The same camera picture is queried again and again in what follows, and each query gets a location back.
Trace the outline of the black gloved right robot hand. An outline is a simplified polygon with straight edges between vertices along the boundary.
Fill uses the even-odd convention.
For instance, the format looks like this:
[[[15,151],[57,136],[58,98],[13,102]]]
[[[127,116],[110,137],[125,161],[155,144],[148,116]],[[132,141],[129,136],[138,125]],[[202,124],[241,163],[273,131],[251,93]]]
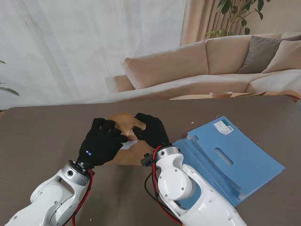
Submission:
[[[139,140],[145,141],[154,149],[158,146],[171,145],[165,127],[159,118],[143,113],[137,113],[135,118],[146,125],[145,129],[133,126],[133,132]]]

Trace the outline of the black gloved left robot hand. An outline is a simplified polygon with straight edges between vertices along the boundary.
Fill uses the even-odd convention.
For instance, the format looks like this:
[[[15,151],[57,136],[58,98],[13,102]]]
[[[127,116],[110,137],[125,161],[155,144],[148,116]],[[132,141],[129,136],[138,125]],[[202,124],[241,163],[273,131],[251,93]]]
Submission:
[[[100,166],[117,155],[128,138],[115,128],[115,121],[95,118],[79,149],[78,163]]]

